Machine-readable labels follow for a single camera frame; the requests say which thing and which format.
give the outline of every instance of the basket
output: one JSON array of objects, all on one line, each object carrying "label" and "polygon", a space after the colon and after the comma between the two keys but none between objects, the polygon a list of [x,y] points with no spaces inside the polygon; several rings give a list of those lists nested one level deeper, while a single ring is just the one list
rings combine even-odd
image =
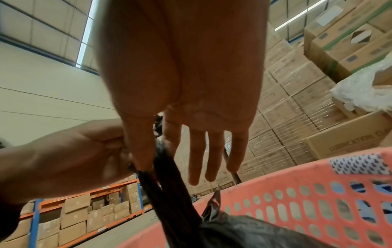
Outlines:
[{"label": "basket", "polygon": [[[392,247],[392,147],[278,171],[221,192],[221,209],[249,215],[340,248]],[[204,210],[208,197],[194,206]],[[119,247],[166,248],[160,223]]]}]

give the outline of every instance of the oval hole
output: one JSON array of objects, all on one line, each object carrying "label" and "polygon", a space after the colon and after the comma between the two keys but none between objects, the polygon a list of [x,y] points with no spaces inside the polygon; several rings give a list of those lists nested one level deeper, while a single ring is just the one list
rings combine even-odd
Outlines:
[{"label": "oval hole", "polygon": [[327,231],[328,236],[330,236],[331,238],[334,238],[334,239],[339,238],[338,231],[336,230],[335,227],[325,226],[325,230]]},{"label": "oval hole", "polygon": [[310,190],[308,187],[301,185],[299,187],[299,192],[301,192],[301,194],[306,195],[306,196],[310,196]]},{"label": "oval hole", "polygon": [[321,212],[322,216],[325,219],[328,219],[328,220],[331,220],[331,221],[334,220],[334,214],[332,213],[331,206],[330,206],[330,204],[327,201],[319,200],[318,201],[318,207],[320,209],[320,212]]},{"label": "oval hole", "polygon": [[272,201],[271,195],[270,195],[269,193],[265,193],[265,194],[264,194],[264,200],[266,200],[266,201],[268,201],[268,202]]},{"label": "oval hole", "polygon": [[260,203],[261,203],[260,197],[258,197],[257,195],[255,195],[255,196],[253,197],[253,202],[254,202],[254,204],[256,204],[256,205],[260,205]]},{"label": "oval hole", "polygon": [[289,197],[296,197],[295,190],[293,188],[287,188],[286,192]]},{"label": "oval hole", "polygon": [[244,200],[244,207],[250,208],[250,201],[248,199]]},{"label": "oval hole", "polygon": [[331,182],[330,185],[333,192],[338,194],[344,194],[344,187],[341,183]]},{"label": "oval hole", "polygon": [[348,221],[352,221],[354,219],[350,207],[345,200],[337,199],[336,205],[338,206],[340,217]]},{"label": "oval hole", "polygon": [[272,224],[276,223],[275,212],[271,206],[267,207],[267,218],[270,223],[272,223]]},{"label": "oval hole", "polygon": [[300,225],[295,225],[294,229],[295,229],[296,232],[305,234],[305,229],[302,226],[300,226]]},{"label": "oval hole", "polygon": [[313,236],[316,236],[316,237],[318,237],[318,238],[321,237],[320,229],[319,229],[316,225],[310,224],[310,225],[309,225],[309,230],[310,230],[310,233],[311,233]]},{"label": "oval hole", "polygon": [[359,215],[362,217],[362,219],[370,222],[370,223],[376,223],[376,215],[374,214],[373,208],[368,203],[367,201],[364,200],[356,200],[356,207],[359,211]]},{"label": "oval hole", "polygon": [[316,219],[316,212],[314,211],[313,203],[310,201],[303,202],[303,208],[305,210],[305,214],[310,219]]},{"label": "oval hole", "polygon": [[232,213],[232,209],[230,208],[230,206],[225,206],[225,212],[227,214],[231,214]]},{"label": "oval hole", "polygon": [[384,240],[377,232],[373,230],[367,230],[367,237],[370,239],[371,242],[376,243],[378,245],[384,246]]},{"label": "oval hole", "polygon": [[234,203],[234,210],[236,210],[237,212],[241,211],[241,205],[238,202]]},{"label": "oval hole", "polygon": [[291,212],[291,216],[294,219],[297,219],[299,221],[302,220],[301,212],[300,212],[299,206],[296,202],[293,202],[293,201],[290,202],[290,212]]},{"label": "oval hole", "polygon": [[319,193],[319,194],[326,194],[326,190],[324,188],[324,185],[319,184],[319,183],[315,183],[314,184],[314,190]]},{"label": "oval hole", "polygon": [[263,212],[261,209],[256,209],[256,219],[264,220]]},{"label": "oval hole", "polygon": [[372,180],[374,188],[383,194],[392,194],[392,186],[388,182],[383,182],[380,180]]},{"label": "oval hole", "polygon": [[350,181],[350,186],[353,191],[358,192],[358,193],[365,193],[366,189],[363,183],[358,182],[358,181]]},{"label": "oval hole", "polygon": [[388,201],[383,201],[381,203],[381,208],[384,212],[385,219],[389,224],[392,224],[392,203]]},{"label": "oval hole", "polygon": [[279,214],[279,218],[282,221],[289,221],[289,219],[287,218],[287,212],[286,212],[286,207],[283,204],[278,204],[278,214]]},{"label": "oval hole", "polygon": [[275,190],[275,197],[279,200],[283,199],[283,193],[280,190]]},{"label": "oval hole", "polygon": [[351,227],[345,226],[344,227],[344,233],[346,234],[347,237],[349,237],[352,240],[360,240],[359,234],[357,231]]}]

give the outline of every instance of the black and white patterned sticker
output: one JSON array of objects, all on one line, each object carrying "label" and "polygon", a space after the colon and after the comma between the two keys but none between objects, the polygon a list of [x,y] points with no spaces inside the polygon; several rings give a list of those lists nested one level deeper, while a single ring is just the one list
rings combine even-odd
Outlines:
[{"label": "black and white patterned sticker", "polygon": [[391,170],[388,165],[384,163],[380,154],[364,154],[330,159],[330,165],[337,174],[391,175]]}]

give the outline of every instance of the ceiling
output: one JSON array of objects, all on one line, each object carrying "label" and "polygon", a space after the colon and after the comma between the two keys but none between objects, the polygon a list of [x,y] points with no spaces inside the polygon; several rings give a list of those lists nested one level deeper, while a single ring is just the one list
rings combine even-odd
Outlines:
[{"label": "ceiling", "polygon": [[[107,0],[0,0],[0,39],[97,73],[89,31],[99,1]],[[335,1],[271,0],[269,21],[274,28],[290,21],[277,32],[291,41]]]}]

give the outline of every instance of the black plastic bag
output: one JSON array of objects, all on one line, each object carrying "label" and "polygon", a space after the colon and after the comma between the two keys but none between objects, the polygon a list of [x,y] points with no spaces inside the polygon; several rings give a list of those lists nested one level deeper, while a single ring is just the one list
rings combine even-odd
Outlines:
[{"label": "black plastic bag", "polygon": [[281,228],[249,216],[231,216],[221,207],[221,193],[216,190],[202,216],[196,212],[173,160],[157,143],[154,170],[137,171],[140,183],[162,222],[171,248],[331,248],[301,233]]}]

